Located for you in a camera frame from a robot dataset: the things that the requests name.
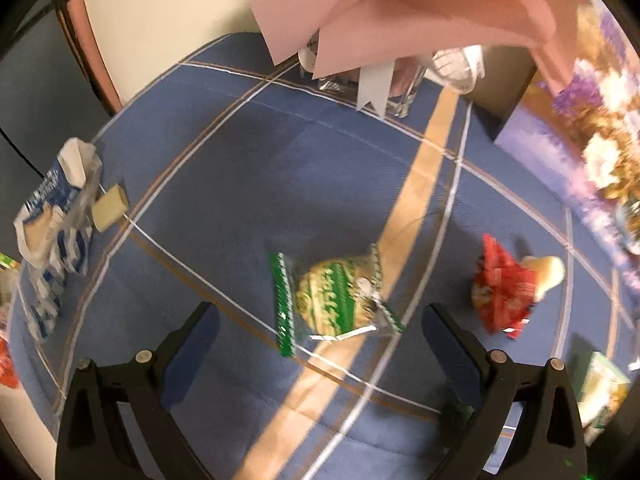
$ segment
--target floral painting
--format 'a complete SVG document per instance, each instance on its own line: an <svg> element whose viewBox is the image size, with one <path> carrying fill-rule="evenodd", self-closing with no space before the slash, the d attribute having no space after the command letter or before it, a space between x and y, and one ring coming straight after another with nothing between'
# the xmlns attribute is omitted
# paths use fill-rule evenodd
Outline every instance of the floral painting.
<svg viewBox="0 0 640 480"><path fill-rule="evenodd" d="M574 77L539 73L496 143L571 206L640 299L640 60L601 0L578 10Z"/></svg>

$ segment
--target red snack bag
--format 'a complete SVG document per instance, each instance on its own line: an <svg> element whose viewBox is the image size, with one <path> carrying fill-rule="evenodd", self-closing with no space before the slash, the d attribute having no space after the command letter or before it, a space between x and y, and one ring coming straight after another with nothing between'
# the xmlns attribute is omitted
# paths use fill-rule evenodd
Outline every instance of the red snack bag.
<svg viewBox="0 0 640 480"><path fill-rule="evenodd" d="M536 293L536 272L524 269L495 238L484 234L484 253L471 289L471 300L489 333L513 328L517 338Z"/></svg>
<svg viewBox="0 0 640 480"><path fill-rule="evenodd" d="M20 384L15 375L14 362L11 361L6 341L0 337L0 384L9 388L17 388Z"/></svg>

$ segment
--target silver screw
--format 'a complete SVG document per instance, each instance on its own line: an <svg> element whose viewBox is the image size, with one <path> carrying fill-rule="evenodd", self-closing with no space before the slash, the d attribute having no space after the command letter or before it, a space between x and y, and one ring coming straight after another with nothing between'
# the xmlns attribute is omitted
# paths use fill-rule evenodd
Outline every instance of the silver screw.
<svg viewBox="0 0 640 480"><path fill-rule="evenodd" d="M89 361L89 359L87 359L86 357L82 357L79 361L78 361L78 365L77 368L78 370L87 370L87 368L91 365L91 361Z"/></svg>
<svg viewBox="0 0 640 480"><path fill-rule="evenodd" d="M560 359L554 357L551 359L551 367L558 371L564 370L564 363Z"/></svg>
<svg viewBox="0 0 640 480"><path fill-rule="evenodd" d="M151 361L153 357L153 352L151 350L141 350L136 354L136 361L140 364L148 363Z"/></svg>
<svg viewBox="0 0 640 480"><path fill-rule="evenodd" d="M491 350L489 357L494 363L502 364L507 362L507 354L505 354L502 350Z"/></svg>

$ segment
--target yellow object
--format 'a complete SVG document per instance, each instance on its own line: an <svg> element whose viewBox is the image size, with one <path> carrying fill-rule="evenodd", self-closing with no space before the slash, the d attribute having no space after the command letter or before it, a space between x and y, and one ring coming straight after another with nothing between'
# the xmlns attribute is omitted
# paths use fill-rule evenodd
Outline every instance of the yellow object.
<svg viewBox="0 0 640 480"><path fill-rule="evenodd" d="M91 206L94 225L101 233L105 232L129 209L124 190L116 184Z"/></svg>
<svg viewBox="0 0 640 480"><path fill-rule="evenodd" d="M549 289L554 288L564 280L564 263L557 256L534 258L525 256L520 265L525 269L536 271L536 296L534 300L541 301Z"/></svg>

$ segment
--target packaged cookie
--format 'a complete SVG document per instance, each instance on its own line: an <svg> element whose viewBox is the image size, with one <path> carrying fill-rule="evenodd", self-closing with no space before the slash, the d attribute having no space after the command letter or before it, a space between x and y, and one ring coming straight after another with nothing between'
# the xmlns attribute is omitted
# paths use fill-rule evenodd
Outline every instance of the packaged cookie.
<svg viewBox="0 0 640 480"><path fill-rule="evenodd" d="M402 332L402 324L382 301L382 272L375 245L357 258L332 258L296 273L282 253L271 257L278 346L295 355L306 338L341 341L358 334Z"/></svg>

